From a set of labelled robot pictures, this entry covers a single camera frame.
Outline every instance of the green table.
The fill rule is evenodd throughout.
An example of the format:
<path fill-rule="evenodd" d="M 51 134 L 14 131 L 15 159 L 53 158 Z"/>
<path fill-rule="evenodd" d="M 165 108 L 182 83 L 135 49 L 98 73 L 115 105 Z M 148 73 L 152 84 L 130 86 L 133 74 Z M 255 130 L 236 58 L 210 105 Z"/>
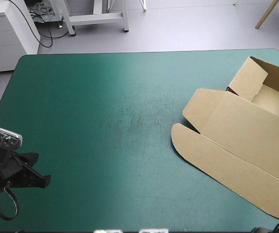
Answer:
<path fill-rule="evenodd" d="M 0 231 L 249 231 L 278 222 L 185 162 L 171 127 L 200 87 L 225 90 L 245 59 L 277 50 L 30 55 L 0 102 L 0 127 L 39 152 L 46 189 L 14 189 Z M 6 202 L 5 212 L 13 212 Z"/>

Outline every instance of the cardboard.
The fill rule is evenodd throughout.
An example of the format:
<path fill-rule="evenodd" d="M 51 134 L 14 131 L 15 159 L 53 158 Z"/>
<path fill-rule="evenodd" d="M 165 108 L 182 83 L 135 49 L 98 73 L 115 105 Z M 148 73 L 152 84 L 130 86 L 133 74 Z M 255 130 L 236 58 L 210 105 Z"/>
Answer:
<path fill-rule="evenodd" d="M 249 57 L 227 91 L 198 89 L 172 128 L 176 150 L 279 218 L 279 67 Z"/>

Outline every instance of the white desk frame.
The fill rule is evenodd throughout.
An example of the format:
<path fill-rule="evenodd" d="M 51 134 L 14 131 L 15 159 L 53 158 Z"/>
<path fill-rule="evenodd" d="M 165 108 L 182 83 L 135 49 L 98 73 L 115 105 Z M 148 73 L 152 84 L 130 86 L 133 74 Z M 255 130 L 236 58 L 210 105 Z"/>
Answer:
<path fill-rule="evenodd" d="M 124 31 L 125 32 L 129 31 L 126 0 L 121 0 L 122 12 L 106 13 L 106 14 L 102 14 L 103 1 L 94 0 L 93 14 L 92 15 L 82 15 L 82 16 L 72 16 L 70 14 L 67 0 L 57 0 L 57 1 L 59 1 L 59 3 L 60 3 L 62 14 L 63 14 L 64 20 L 65 20 L 65 23 L 67 25 L 70 35 L 73 35 L 73 36 L 76 35 L 74 26 L 77 26 L 77 25 L 114 23 L 117 21 L 123 21 Z"/>

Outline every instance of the power cord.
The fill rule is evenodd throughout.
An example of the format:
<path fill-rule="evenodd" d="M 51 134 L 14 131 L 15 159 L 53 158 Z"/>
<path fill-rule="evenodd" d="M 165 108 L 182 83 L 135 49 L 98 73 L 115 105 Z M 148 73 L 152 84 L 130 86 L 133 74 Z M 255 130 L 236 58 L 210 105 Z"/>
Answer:
<path fill-rule="evenodd" d="M 40 15 L 39 14 L 37 14 L 37 13 L 35 13 L 35 12 L 32 12 L 32 11 L 30 11 L 29 13 L 31 13 L 31 14 L 34 14 L 34 17 L 40 17 Z M 44 34 L 41 34 L 41 33 L 39 33 L 40 35 L 42 35 L 43 37 L 46 37 L 46 38 L 49 38 L 49 39 L 59 39 L 59 38 L 62 38 L 62 37 L 64 37 L 65 35 L 67 35 L 68 34 L 68 31 L 65 33 L 65 34 L 63 34 L 63 35 L 61 35 L 61 36 L 56 36 L 56 37 L 51 37 L 51 36 L 47 36 L 47 35 L 44 35 Z"/>
<path fill-rule="evenodd" d="M 39 34 L 42 35 L 42 36 L 44 36 L 44 37 L 46 37 L 46 38 L 51 39 L 51 44 L 50 44 L 49 46 L 42 44 L 42 43 L 40 42 L 40 40 L 38 40 L 38 38 L 36 37 L 34 31 L 32 30 L 31 25 L 29 24 L 27 18 L 25 17 L 25 15 L 24 15 L 23 12 L 21 11 L 21 9 L 20 9 L 12 0 L 8 0 L 8 1 L 11 2 L 11 3 L 19 10 L 19 12 L 20 12 L 20 13 L 22 14 L 22 16 L 24 17 L 24 19 L 25 19 L 25 21 L 26 21 L 26 23 L 27 23 L 29 29 L 31 30 L 31 32 L 32 32 L 32 34 L 33 34 L 33 36 L 34 36 L 34 38 L 35 38 L 35 39 L 39 42 L 39 44 L 42 45 L 43 47 L 45 47 L 45 48 L 50 48 L 50 47 L 52 47 L 52 45 L 53 45 L 53 39 L 62 38 L 62 37 L 64 37 L 65 35 L 67 35 L 68 32 L 66 32 L 66 33 L 65 33 L 64 35 L 62 35 L 62 36 L 53 37 L 52 34 L 51 34 L 51 30 L 50 30 L 49 26 L 47 25 L 47 22 L 44 21 L 44 24 L 46 25 L 46 27 L 47 27 L 47 29 L 48 29 L 48 31 L 49 31 L 50 36 L 46 36 L 46 35 L 43 35 L 43 34 L 41 34 L 41 33 L 39 33 Z M 39 14 L 37 14 L 37 13 L 35 13 L 35 12 L 31 12 L 31 13 L 32 13 L 32 14 L 35 14 L 35 16 L 40 17 L 40 18 L 42 19 L 41 15 L 39 15 Z"/>

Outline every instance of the box flap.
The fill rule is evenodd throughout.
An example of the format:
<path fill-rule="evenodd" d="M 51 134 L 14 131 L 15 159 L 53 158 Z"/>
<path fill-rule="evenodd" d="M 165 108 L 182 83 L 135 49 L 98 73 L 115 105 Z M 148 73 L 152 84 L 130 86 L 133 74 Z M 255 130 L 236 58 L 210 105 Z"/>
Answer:
<path fill-rule="evenodd" d="M 181 124 L 172 127 L 172 142 L 185 160 L 279 218 L 279 180 Z"/>
<path fill-rule="evenodd" d="M 226 92 L 201 133 L 279 179 L 279 116 Z"/>
<path fill-rule="evenodd" d="M 252 101 L 267 75 L 268 73 L 249 57 L 229 84 L 229 88 L 242 98 Z"/>
<path fill-rule="evenodd" d="M 183 110 L 183 116 L 201 131 L 211 118 L 226 91 L 197 89 Z"/>
<path fill-rule="evenodd" d="M 262 61 L 256 57 L 250 58 L 268 73 L 263 84 L 279 91 L 279 66 Z"/>

